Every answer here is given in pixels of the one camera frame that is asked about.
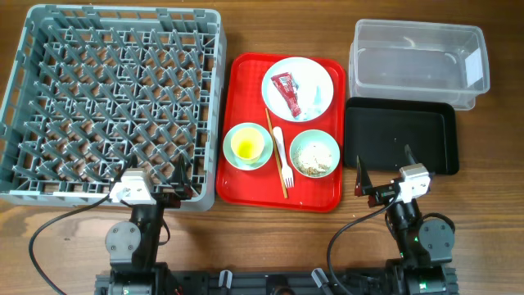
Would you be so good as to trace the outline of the red sauce packet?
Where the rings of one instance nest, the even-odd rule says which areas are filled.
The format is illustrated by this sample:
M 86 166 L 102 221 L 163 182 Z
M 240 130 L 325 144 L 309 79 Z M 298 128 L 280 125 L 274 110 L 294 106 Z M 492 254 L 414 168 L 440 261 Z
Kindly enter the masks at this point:
M 273 95 L 273 107 L 279 115 L 297 120 L 302 114 L 298 103 L 297 84 L 291 72 L 273 75 L 271 82 L 276 89 Z

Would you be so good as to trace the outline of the yellow plastic cup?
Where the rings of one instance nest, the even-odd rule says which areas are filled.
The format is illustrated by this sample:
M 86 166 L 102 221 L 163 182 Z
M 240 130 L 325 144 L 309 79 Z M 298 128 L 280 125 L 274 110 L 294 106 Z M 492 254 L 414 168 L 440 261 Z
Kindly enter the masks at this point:
M 264 150 L 264 136 L 254 127 L 241 127 L 231 138 L 231 149 L 242 162 L 254 163 Z

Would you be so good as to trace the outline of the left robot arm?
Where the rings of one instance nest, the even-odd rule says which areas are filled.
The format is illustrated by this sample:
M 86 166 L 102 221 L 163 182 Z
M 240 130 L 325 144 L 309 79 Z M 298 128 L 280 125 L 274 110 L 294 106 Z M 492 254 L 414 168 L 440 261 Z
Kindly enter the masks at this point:
M 138 167 L 138 158 L 130 158 L 114 178 L 109 197 L 132 209 L 128 221 L 113 225 L 106 234 L 106 250 L 110 254 L 110 274 L 98 275 L 96 294 L 182 294 L 181 283 L 165 262 L 156 260 L 160 232 L 167 227 L 164 211 L 179 209 L 183 200 L 192 197 L 187 162 L 178 159 L 169 181 L 169 192 L 152 190 L 148 172 Z

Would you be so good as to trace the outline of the wooden chopstick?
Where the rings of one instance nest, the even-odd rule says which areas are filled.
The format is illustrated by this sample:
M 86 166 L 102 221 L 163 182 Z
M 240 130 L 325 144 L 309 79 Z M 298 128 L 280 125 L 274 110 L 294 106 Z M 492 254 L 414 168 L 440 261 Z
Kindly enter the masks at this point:
M 274 155 L 274 158 L 275 158 L 275 161 L 276 161 L 276 165 L 277 165 L 277 168 L 278 168 L 278 176 L 279 176 L 280 183 L 281 183 L 283 197 L 285 199 L 288 199 L 287 187 L 285 185 L 284 178 L 282 176 L 282 165 L 281 165 L 280 158 L 279 158 L 279 155 L 278 155 L 278 147 L 277 147 L 275 138 L 273 136 L 273 125 L 272 125 L 272 122 L 271 122 L 269 110 L 267 108 L 265 108 L 264 110 L 265 110 L 266 120 L 267 120 L 268 127 L 269 127 L 269 134 L 271 136 L 272 143 L 273 143 L 273 155 Z

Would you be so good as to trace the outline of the white plastic fork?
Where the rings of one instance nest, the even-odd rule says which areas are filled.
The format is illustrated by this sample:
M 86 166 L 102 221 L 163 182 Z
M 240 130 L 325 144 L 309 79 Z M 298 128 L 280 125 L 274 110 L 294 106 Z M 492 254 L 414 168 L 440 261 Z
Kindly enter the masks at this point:
M 275 138 L 278 154 L 281 161 L 281 172 L 286 188 L 294 187 L 294 177 L 291 167 L 287 164 L 287 155 L 285 151 L 284 139 L 282 129 L 278 126 L 273 128 L 273 136 Z

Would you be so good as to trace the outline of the large pale blue plate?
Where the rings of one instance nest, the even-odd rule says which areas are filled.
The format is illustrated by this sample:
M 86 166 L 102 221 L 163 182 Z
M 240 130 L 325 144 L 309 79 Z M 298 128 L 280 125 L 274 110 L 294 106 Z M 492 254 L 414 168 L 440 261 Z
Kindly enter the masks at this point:
M 273 107 L 273 95 L 276 89 L 271 82 L 271 77 L 283 72 L 291 72 L 296 84 L 297 92 L 303 85 L 318 85 L 321 91 L 320 113 L 310 120 L 292 120 L 284 115 L 279 115 Z M 261 85 L 261 93 L 266 107 L 277 117 L 290 122 L 306 122 L 317 119 L 330 107 L 334 97 L 334 84 L 328 72 L 316 61 L 305 57 L 288 57 L 276 62 L 264 74 Z

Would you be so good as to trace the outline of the mint green bowl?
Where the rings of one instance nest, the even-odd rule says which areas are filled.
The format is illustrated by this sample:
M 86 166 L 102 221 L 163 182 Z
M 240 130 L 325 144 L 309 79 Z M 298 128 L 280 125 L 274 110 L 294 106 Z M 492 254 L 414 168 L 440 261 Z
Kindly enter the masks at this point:
M 297 149 L 304 144 L 312 143 L 312 142 L 325 144 L 332 153 L 333 162 L 332 162 L 331 170 L 326 175 L 323 175 L 321 177 L 309 177 L 309 176 L 303 175 L 302 173 L 298 171 L 293 161 L 293 157 Z M 318 179 L 318 178 L 327 177 L 328 175 L 330 175 L 332 172 L 335 171 L 341 159 L 341 152 L 340 152 L 340 148 L 339 148 L 337 141 L 330 134 L 328 134 L 325 131 L 319 130 L 319 129 L 308 129 L 306 131 L 301 132 L 297 136 L 295 136 L 295 138 L 291 142 L 290 156 L 291 156 L 292 165 L 301 175 L 305 177 L 313 178 L 313 179 Z

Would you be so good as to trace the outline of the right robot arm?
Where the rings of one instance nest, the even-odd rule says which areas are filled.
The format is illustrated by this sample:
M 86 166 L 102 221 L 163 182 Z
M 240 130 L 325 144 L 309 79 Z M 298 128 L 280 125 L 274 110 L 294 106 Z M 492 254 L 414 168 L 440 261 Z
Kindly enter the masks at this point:
M 456 270 L 448 267 L 455 242 L 454 222 L 440 213 L 424 215 L 417 199 L 430 190 L 432 173 L 417 161 L 410 146 L 409 161 L 389 184 L 372 185 L 364 161 L 356 158 L 355 195 L 367 196 L 370 207 L 382 206 L 386 226 L 399 248 L 382 270 L 361 275 L 371 294 L 457 294 Z

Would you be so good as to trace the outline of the rice food scraps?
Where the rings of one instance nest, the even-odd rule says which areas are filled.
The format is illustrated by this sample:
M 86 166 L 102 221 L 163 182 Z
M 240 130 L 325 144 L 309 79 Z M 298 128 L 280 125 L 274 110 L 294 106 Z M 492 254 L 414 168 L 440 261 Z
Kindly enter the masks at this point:
M 300 173 L 309 177 L 326 175 L 332 167 L 332 153 L 323 143 L 307 143 L 300 146 L 293 161 Z

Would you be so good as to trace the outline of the clear plastic wrapper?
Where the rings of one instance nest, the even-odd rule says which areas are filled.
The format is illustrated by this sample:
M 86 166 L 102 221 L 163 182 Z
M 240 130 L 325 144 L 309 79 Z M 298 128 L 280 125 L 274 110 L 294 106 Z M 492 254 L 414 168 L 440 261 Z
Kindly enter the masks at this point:
M 298 89 L 299 120 L 310 120 L 320 113 L 321 91 L 318 85 L 303 85 Z

